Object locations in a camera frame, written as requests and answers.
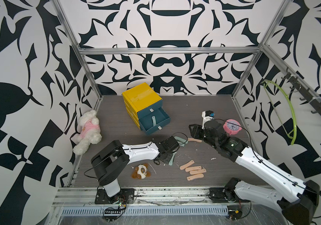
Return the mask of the teal fruit knife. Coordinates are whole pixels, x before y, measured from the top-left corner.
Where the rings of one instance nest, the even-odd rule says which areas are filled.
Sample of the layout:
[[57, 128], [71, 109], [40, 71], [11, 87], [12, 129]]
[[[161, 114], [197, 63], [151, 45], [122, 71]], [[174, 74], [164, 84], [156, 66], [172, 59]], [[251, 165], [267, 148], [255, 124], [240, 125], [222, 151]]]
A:
[[176, 154], [176, 152], [174, 152], [174, 153], [172, 154], [172, 157], [171, 157], [171, 159], [170, 159], [170, 161], [169, 161], [169, 165], [170, 165], [170, 166], [173, 165], [175, 154]]
[[180, 138], [180, 137], [174, 137], [176, 141], [181, 145], [181, 144], [187, 144], [188, 140]]
[[153, 121], [153, 126], [156, 126], [156, 125], [157, 125], [157, 122], [156, 122], [155, 116], [152, 117], [152, 121]]

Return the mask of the teal top drawer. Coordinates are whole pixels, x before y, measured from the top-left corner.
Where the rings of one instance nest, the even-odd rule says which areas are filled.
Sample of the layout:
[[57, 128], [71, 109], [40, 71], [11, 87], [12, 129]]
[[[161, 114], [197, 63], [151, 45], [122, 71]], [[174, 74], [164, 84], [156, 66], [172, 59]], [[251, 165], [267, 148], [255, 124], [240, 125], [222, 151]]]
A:
[[154, 113], [156, 110], [159, 110], [163, 106], [163, 100], [159, 100], [146, 108], [140, 110], [137, 112], [138, 119], [140, 120], [141, 118], [147, 116], [148, 114]]

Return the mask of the yellow drawer cabinet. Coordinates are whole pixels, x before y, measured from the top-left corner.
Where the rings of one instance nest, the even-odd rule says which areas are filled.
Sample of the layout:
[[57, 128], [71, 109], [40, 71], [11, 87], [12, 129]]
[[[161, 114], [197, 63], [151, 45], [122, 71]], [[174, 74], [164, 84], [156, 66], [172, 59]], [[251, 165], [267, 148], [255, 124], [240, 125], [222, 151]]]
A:
[[140, 130], [137, 112], [162, 99], [147, 83], [126, 90], [122, 96], [128, 115]]

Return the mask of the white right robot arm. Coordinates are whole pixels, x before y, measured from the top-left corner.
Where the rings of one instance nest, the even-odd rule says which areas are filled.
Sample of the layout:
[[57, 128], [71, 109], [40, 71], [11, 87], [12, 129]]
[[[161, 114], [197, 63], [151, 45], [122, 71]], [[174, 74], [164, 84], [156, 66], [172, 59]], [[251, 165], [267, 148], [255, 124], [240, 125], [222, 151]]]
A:
[[232, 179], [232, 196], [262, 204], [281, 212], [293, 225], [311, 224], [319, 205], [320, 187], [312, 180], [303, 181], [283, 171], [256, 153], [241, 139], [229, 136], [217, 120], [203, 126], [189, 125], [190, 135], [212, 146], [221, 156], [253, 172], [271, 189]]

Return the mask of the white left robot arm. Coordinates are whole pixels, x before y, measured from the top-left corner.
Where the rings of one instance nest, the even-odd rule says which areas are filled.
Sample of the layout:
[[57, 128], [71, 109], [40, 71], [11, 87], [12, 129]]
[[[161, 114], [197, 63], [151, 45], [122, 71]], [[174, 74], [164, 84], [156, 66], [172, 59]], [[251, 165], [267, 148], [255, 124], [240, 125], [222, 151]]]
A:
[[122, 144], [119, 140], [114, 140], [91, 159], [92, 170], [107, 197], [113, 198], [121, 192], [118, 176], [128, 164], [144, 160], [167, 164], [179, 148], [180, 144], [173, 136], [162, 142], [138, 145]]

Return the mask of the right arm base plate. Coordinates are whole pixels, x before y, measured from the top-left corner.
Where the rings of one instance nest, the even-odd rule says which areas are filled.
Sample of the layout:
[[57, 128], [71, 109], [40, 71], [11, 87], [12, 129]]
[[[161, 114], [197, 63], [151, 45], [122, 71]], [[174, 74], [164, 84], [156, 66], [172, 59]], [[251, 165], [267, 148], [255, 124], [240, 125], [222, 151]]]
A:
[[232, 188], [209, 188], [208, 197], [211, 199], [213, 203], [241, 203], [250, 202], [249, 200], [240, 199]]

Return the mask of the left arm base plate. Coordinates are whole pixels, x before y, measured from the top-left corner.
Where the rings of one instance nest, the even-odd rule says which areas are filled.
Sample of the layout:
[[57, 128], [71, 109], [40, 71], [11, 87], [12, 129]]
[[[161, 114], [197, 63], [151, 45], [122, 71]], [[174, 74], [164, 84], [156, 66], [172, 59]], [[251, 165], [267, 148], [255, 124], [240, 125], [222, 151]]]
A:
[[113, 197], [109, 197], [104, 189], [98, 189], [95, 197], [95, 204], [127, 203], [134, 200], [135, 189], [121, 188], [121, 191]]

